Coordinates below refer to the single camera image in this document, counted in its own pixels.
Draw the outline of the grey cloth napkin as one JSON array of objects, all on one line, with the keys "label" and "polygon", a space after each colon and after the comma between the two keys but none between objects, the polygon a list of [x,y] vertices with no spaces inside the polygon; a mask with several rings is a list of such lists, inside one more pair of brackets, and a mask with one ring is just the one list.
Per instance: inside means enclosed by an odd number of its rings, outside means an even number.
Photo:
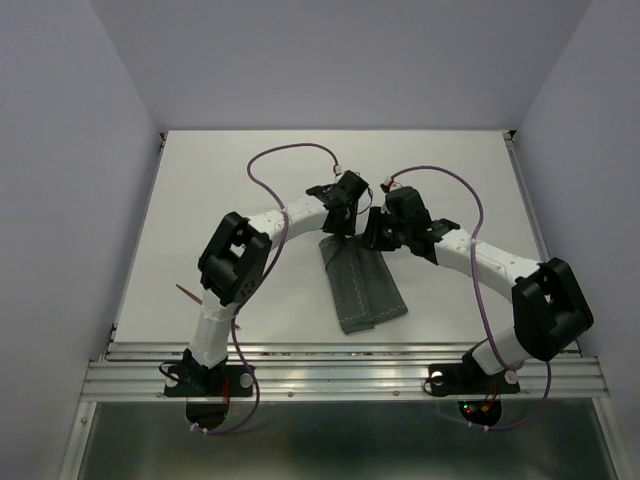
[{"label": "grey cloth napkin", "polygon": [[373,330],[408,313],[382,254],[364,248],[358,236],[327,237],[319,250],[344,334]]}]

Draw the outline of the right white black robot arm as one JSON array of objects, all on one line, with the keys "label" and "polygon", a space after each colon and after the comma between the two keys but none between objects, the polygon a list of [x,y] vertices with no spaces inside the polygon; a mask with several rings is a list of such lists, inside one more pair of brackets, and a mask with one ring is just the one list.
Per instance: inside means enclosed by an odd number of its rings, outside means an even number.
[{"label": "right white black robot arm", "polygon": [[548,362],[593,326],[593,314],[566,261],[510,254],[476,240],[455,222],[432,218],[416,189],[383,190],[383,205],[369,212],[365,247],[406,247],[418,258],[469,276],[475,288],[486,286],[512,306],[512,327],[487,335],[459,363],[439,367],[433,394],[482,390],[496,375],[529,359]]}]

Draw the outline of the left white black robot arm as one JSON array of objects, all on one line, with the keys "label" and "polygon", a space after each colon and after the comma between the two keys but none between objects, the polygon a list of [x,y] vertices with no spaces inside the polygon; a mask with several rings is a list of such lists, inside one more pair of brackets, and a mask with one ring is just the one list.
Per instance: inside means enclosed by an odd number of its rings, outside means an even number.
[{"label": "left white black robot arm", "polygon": [[238,373],[226,365],[232,323],[263,283],[271,252],[310,232],[354,234],[358,204],[368,189],[365,180],[348,170],[275,210],[249,217],[235,211],[225,215],[198,260],[199,321],[174,381],[209,397],[220,395],[226,379]]}]

